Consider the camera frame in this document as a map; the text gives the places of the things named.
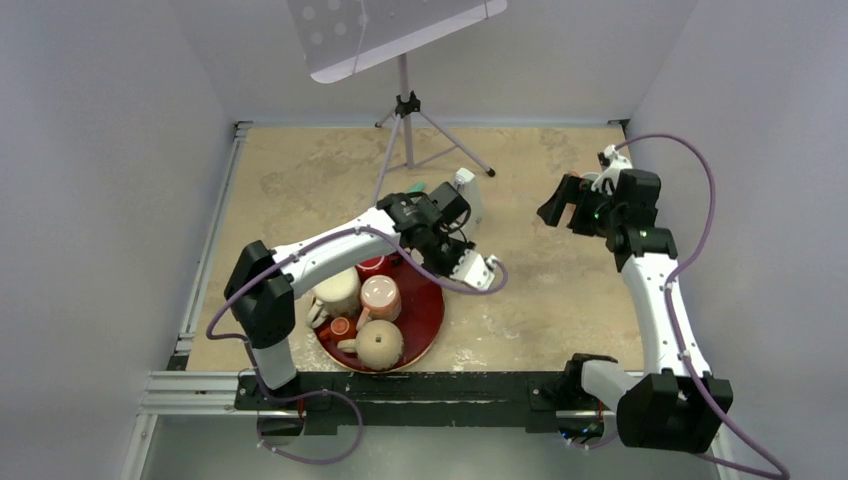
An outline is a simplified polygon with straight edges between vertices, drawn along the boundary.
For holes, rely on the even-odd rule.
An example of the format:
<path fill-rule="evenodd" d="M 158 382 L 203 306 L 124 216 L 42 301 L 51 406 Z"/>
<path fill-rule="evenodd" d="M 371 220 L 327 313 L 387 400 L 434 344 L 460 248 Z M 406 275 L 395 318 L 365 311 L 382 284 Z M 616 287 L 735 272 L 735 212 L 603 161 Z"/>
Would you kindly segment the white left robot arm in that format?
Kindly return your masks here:
<path fill-rule="evenodd" d="M 297 399 L 298 382 L 288 337 L 294 304 L 304 293 L 363 261 L 393 252 L 417 252 L 419 272 L 465 294 L 489 289 L 492 265 L 472 242 L 451 235 L 451 225 L 470 211 L 464 197 L 444 182 L 431 193 L 393 193 L 353 220 L 322 235 L 272 250 L 261 241 L 241 252 L 225 288 L 225 310 L 244 332 L 262 379 L 259 395 L 272 408 Z"/>

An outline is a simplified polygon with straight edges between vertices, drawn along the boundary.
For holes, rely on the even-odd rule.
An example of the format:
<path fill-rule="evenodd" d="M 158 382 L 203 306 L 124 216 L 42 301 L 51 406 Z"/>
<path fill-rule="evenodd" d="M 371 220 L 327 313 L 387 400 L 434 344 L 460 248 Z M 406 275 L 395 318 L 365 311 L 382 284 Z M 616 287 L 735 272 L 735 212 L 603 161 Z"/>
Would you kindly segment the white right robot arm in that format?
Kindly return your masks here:
<path fill-rule="evenodd" d="M 616 180 L 566 174 L 537 214 L 551 227 L 566 206 L 575 234 L 605 241 L 631 296 L 643 349 L 643 375 L 630 376 L 612 357 L 577 353 L 553 392 L 576 407 L 597 399 L 615 414 L 614 432 L 628 447 L 705 453 L 728 412 L 733 390 L 700 353 L 679 300 L 672 232 L 656 226 L 659 177 L 626 169 Z"/>

